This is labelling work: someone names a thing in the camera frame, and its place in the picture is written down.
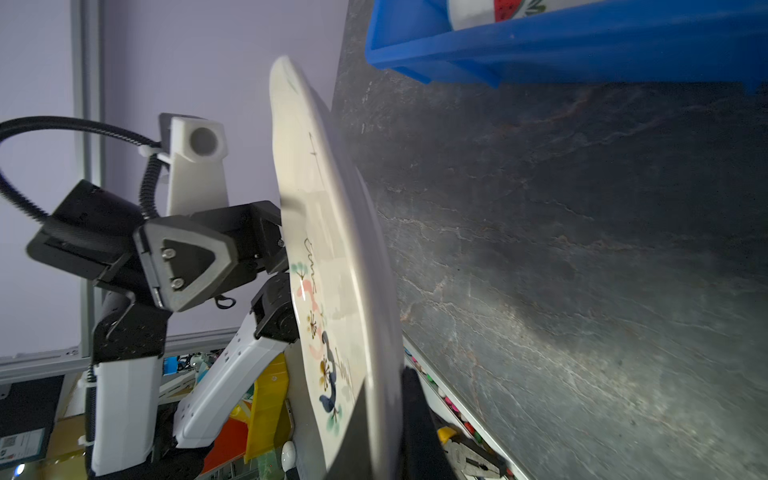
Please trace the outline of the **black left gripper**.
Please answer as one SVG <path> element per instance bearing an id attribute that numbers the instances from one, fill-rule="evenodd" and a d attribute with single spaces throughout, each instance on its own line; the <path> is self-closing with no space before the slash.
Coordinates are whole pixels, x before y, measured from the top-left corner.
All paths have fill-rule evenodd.
<path id="1" fill-rule="evenodd" d="M 280 210 L 272 202 L 207 211 L 206 225 L 210 228 L 169 216 L 150 219 L 134 232 L 159 308 L 184 312 L 252 282 L 263 271 L 287 270 Z"/>

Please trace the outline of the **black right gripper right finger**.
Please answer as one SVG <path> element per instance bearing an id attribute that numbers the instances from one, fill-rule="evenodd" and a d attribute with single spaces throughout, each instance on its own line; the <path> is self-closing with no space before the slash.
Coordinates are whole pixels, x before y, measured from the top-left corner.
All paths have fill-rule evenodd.
<path id="1" fill-rule="evenodd" d="M 455 480 L 456 475 L 439 442 L 417 372 L 405 368 L 401 374 L 403 433 L 401 478 L 410 480 Z"/>

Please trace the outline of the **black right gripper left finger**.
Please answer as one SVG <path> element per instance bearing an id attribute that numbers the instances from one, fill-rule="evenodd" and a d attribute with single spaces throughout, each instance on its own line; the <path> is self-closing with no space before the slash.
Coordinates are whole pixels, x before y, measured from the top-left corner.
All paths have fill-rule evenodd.
<path id="1" fill-rule="evenodd" d="M 327 480 L 373 479 L 368 410 L 367 384 L 364 383 L 338 454 L 328 469 Z"/>

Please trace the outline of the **cream floral plate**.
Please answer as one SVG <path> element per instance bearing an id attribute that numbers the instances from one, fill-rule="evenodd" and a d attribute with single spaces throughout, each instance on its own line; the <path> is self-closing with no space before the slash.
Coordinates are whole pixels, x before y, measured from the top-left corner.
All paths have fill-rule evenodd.
<path id="1" fill-rule="evenodd" d="M 330 111 L 288 57 L 269 80 L 273 159 L 303 369 L 327 475 L 364 383 L 373 479 L 397 475 L 402 333 L 367 187 Z"/>

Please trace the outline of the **white watermelon plate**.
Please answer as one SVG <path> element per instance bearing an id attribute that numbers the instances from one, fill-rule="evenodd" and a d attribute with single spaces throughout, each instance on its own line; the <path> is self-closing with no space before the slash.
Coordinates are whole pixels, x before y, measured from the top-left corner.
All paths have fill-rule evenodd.
<path id="1" fill-rule="evenodd" d="M 448 0 L 451 27 L 463 30 L 579 7 L 599 0 Z"/>

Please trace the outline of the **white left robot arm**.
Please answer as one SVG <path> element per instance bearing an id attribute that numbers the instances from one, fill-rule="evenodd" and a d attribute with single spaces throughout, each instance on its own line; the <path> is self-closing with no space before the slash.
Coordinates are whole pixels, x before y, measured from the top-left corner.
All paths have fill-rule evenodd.
<path id="1" fill-rule="evenodd" d="M 137 203 L 79 182 L 46 212 L 10 182 L 2 197 L 37 221 L 28 255 L 91 281 L 105 293 L 85 383 L 85 461 L 92 479 L 198 477 L 230 412 L 299 337 L 281 217 L 268 201 L 231 205 L 221 124 L 164 113 L 162 137 L 92 120 L 32 116 L 1 136 L 68 130 L 134 145 L 147 166 Z M 240 329 L 191 394 L 160 402 L 170 317 L 268 278 Z"/>

